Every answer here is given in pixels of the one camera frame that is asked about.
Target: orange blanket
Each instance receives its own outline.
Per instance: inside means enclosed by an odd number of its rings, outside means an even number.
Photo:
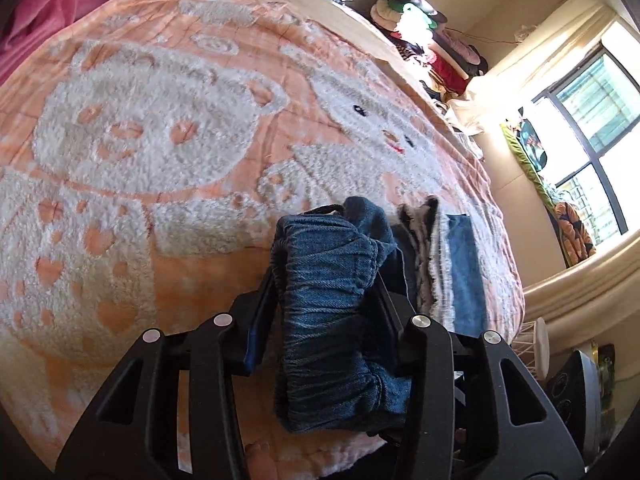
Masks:
[[[0,401],[47,465],[143,330],[228,309],[258,285],[280,216],[352,194],[468,214],[489,328],[516,334],[488,178],[404,70],[327,0],[112,0],[0,88]],[[380,445],[288,435],[269,366],[235,390],[242,437],[270,441],[283,479]]]

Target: silver screw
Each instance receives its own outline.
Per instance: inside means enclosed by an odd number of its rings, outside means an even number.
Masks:
[[[413,316],[411,318],[411,322],[415,325],[415,326],[419,326],[420,328],[427,328],[428,326],[431,325],[431,319],[429,319],[426,316]]]
[[[229,326],[233,322],[233,318],[230,314],[218,314],[213,318],[213,324],[215,326]]]
[[[160,339],[160,331],[155,328],[147,330],[142,335],[142,341],[144,341],[145,343],[155,343],[156,341],[158,341],[158,339]]]
[[[493,330],[485,332],[482,337],[484,337],[484,340],[487,341],[490,345],[497,345],[500,341],[502,341],[500,334],[494,332]]]

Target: light blue denim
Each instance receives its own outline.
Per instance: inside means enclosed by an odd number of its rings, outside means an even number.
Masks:
[[[275,410],[296,433],[376,432],[402,426],[407,410],[411,381],[380,364],[364,301],[388,258],[402,289],[402,254],[382,209],[360,197],[343,208],[281,218],[271,249],[283,315]]]

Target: denim fabric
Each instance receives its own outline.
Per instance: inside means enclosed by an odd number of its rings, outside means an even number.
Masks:
[[[486,298],[478,262],[478,250],[471,218],[447,215],[449,218],[449,252],[453,307],[456,312],[456,334],[478,337],[487,330]]]
[[[283,349],[275,410],[293,432],[404,424],[411,381],[380,365],[363,302],[383,262],[402,256],[382,209],[359,197],[343,207],[344,216],[311,212],[276,226]]]

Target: window frame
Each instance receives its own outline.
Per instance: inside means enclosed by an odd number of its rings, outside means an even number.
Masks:
[[[599,60],[603,56],[609,56],[609,58],[613,60],[616,66],[626,76],[626,78],[628,78],[629,81],[631,81],[631,83],[634,85],[636,90],[638,90],[638,93],[640,93],[640,84],[638,83],[638,81],[636,81],[633,78],[633,76],[629,73],[629,71],[622,65],[622,63],[619,62],[616,56],[614,56],[607,47],[605,47],[602,43],[599,43],[596,47],[594,47],[594,49],[590,52],[590,54],[574,70],[569,72],[568,75],[563,77],[560,81],[554,83],[549,88],[540,92],[540,94],[538,94],[532,100],[532,102],[535,104],[540,99],[543,99],[543,98],[549,99],[549,101],[551,101],[553,106],[555,106],[556,109],[561,113],[562,117],[564,117],[564,120],[567,122],[567,124],[569,124],[569,127],[573,131],[576,139],[578,139],[578,142],[580,142],[580,145],[584,149],[589,159],[580,168],[578,168],[571,174],[564,177],[564,179],[558,182],[556,186],[557,187],[562,186],[562,184],[567,183],[569,180],[571,180],[576,175],[578,175],[578,173],[580,173],[582,170],[588,168],[589,166],[593,166],[596,176],[600,180],[600,183],[602,184],[604,192],[607,195],[607,199],[609,199],[609,205],[611,206],[611,209],[613,211],[613,216],[616,219],[616,223],[618,224],[618,229],[620,231],[620,234],[623,235],[626,232],[628,232],[629,229],[628,229],[628,226],[626,225],[626,219],[622,212],[622,208],[620,207],[620,202],[618,201],[618,197],[616,196],[616,193],[613,191],[613,186],[611,185],[609,177],[607,176],[606,171],[604,170],[604,168],[602,167],[602,164],[600,163],[600,158],[603,157],[617,143],[619,143],[620,140],[622,140],[626,135],[628,135],[636,126],[638,126],[638,124],[640,124],[640,116],[638,116],[631,124],[629,124],[629,126],[626,127],[626,129],[622,133],[620,133],[613,142],[611,142],[610,144],[608,144],[603,149],[597,152],[589,142],[589,139],[587,139],[587,137],[584,135],[584,133],[580,129],[580,126],[578,126],[577,121],[569,113],[569,110],[567,110],[564,107],[564,105],[558,98],[558,94],[562,90],[564,90],[567,86],[569,86],[572,82],[574,82],[578,77],[580,77],[585,72],[585,70],[588,70],[589,67],[591,67],[591,65],[593,65],[597,60]]]

